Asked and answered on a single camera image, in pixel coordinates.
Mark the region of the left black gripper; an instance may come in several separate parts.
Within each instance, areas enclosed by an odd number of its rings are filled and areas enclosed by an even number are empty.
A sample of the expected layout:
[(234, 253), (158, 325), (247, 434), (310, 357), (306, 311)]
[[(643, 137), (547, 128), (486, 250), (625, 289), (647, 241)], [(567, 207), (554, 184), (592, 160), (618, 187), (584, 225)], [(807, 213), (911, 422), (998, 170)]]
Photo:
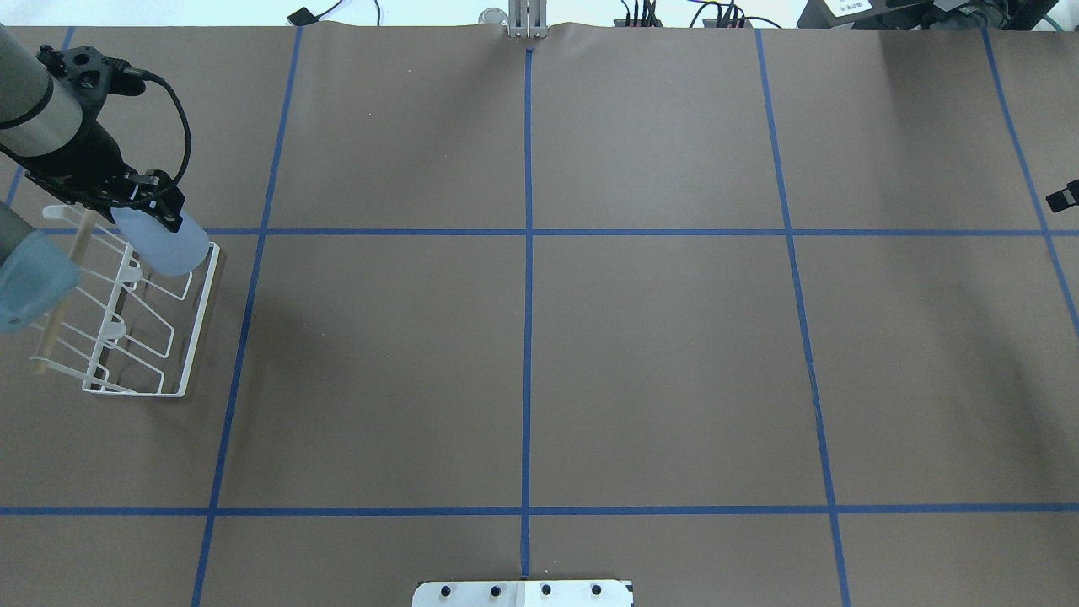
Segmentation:
[(112, 208), (144, 211), (172, 232), (179, 230), (185, 193), (179, 183), (186, 157), (177, 175), (162, 169), (138, 173), (122, 157), (117, 140), (98, 123), (81, 127), (74, 139), (43, 155), (24, 158), (32, 183), (69, 205), (81, 205), (115, 224)]

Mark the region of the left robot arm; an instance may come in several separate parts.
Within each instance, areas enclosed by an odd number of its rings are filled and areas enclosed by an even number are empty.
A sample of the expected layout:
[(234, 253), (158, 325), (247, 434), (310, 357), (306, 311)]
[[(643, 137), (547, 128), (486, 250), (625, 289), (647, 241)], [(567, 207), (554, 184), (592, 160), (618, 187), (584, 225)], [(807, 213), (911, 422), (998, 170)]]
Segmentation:
[[(114, 224), (152, 270), (177, 277), (206, 257), (206, 232), (185, 211), (179, 181), (191, 158), (185, 106), (163, 77), (92, 46), (31, 51), (1, 35), (3, 155), (47, 195)], [(164, 89), (185, 132), (179, 169), (139, 170), (123, 158), (99, 114), (111, 95), (136, 97), (150, 83)], [(54, 311), (81, 279), (71, 257), (23, 216), (3, 207), (3, 331), (19, 333)]]

